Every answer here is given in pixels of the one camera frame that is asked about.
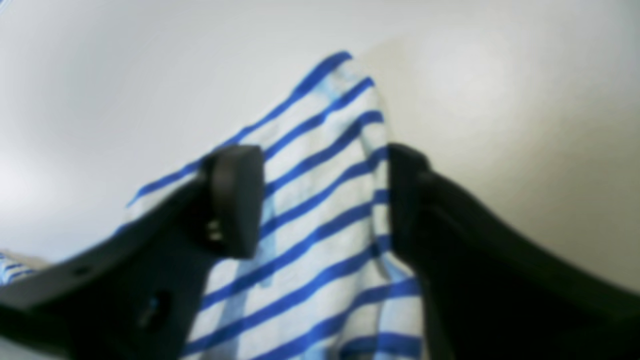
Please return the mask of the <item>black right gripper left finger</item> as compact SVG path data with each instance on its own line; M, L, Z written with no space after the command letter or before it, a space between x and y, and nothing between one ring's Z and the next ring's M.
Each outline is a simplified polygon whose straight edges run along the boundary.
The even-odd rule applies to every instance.
M211 269L250 259L263 151L216 150L192 180L103 243L1 289L1 336L67 360L176 360Z

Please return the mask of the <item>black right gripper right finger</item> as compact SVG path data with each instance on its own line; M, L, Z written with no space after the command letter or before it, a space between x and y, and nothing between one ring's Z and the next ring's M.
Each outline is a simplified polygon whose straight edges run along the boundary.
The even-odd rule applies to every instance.
M432 360L637 360L638 294L535 245L410 146L388 147L393 252Z

